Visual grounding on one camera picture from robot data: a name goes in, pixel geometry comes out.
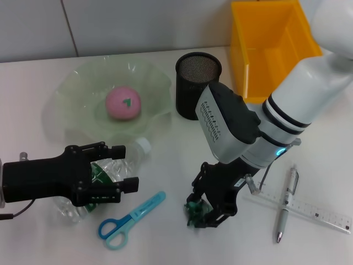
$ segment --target yellow box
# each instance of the yellow box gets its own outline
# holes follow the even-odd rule
[[[302,59],[322,55],[296,0],[233,2],[231,61],[237,92],[261,103]]]

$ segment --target pink ball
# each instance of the pink ball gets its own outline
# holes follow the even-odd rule
[[[131,87],[115,87],[105,99],[106,111],[115,119],[130,120],[141,112],[141,99]]]

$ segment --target ruler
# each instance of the ruler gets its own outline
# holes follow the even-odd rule
[[[324,210],[315,205],[302,202],[297,200],[294,196],[292,202],[288,206],[282,205],[283,194],[275,192],[270,188],[263,186],[261,193],[258,195],[247,195],[251,199],[264,199],[268,202],[276,204],[281,208],[287,209],[289,212],[296,213],[304,216],[305,218],[311,219],[314,222],[318,222],[324,226],[332,229],[344,232],[348,235],[351,234],[352,229],[352,218],[343,214],[337,214],[331,211]]]

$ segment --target bottle cap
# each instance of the bottle cap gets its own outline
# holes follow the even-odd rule
[[[145,155],[147,155],[151,149],[152,149],[152,146],[151,144],[149,143],[149,141],[144,138],[144,137],[141,137],[141,138],[137,138],[135,140],[135,143],[137,143],[138,145],[140,145],[145,153]]]

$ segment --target mesh pen holder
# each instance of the mesh pen holder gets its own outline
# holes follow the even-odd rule
[[[191,52],[182,56],[175,65],[176,110],[186,119],[197,120],[195,108],[211,81],[219,81],[222,65],[205,52]]]

